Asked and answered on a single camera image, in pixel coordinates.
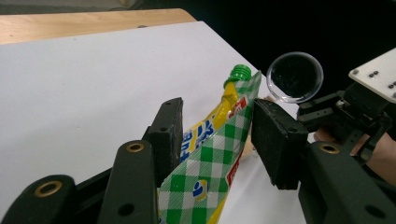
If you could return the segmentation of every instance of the wooden table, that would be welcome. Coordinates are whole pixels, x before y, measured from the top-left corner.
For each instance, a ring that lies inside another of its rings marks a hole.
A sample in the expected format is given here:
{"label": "wooden table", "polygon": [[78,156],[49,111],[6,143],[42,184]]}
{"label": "wooden table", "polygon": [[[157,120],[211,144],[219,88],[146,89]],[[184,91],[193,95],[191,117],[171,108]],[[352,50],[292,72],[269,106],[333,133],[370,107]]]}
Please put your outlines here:
{"label": "wooden table", "polygon": [[88,13],[2,15],[0,44],[19,43],[70,35],[97,34],[196,21],[180,8]]}

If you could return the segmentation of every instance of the white table surface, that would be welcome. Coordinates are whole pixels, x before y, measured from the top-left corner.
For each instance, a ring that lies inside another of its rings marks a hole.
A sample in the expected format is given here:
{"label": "white table surface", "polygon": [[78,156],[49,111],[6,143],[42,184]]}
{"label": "white table surface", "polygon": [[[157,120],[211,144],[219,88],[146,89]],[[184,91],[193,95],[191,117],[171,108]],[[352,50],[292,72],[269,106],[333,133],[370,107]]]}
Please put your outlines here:
{"label": "white table surface", "polygon": [[[182,97],[190,128],[238,63],[257,71],[201,21],[0,46],[0,217],[41,177],[78,184],[111,167],[164,101]],[[282,106],[294,116],[296,105]],[[305,223],[297,193],[273,187],[252,154],[219,223]]]}

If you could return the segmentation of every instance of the green checkered pouch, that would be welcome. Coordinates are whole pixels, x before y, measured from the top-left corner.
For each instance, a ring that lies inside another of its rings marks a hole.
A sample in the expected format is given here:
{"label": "green checkered pouch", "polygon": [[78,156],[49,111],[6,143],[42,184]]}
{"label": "green checkered pouch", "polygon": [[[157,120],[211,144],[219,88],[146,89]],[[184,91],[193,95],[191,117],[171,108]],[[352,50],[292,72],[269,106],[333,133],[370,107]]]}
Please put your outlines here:
{"label": "green checkered pouch", "polygon": [[159,193],[163,223],[206,224],[224,203],[245,146],[253,100],[261,81],[260,71],[249,81],[235,81],[238,94],[247,101],[246,106],[165,178]]}

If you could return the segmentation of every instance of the clear plastic container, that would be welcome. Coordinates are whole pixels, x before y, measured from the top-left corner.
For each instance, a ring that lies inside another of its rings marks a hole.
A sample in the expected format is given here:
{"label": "clear plastic container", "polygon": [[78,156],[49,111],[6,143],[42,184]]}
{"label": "clear plastic container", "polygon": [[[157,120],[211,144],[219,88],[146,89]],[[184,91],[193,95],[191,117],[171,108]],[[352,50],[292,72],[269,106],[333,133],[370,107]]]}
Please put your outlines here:
{"label": "clear plastic container", "polygon": [[323,83],[323,69],[312,55],[294,51],[276,58],[267,70],[269,97],[298,104],[311,99]]}

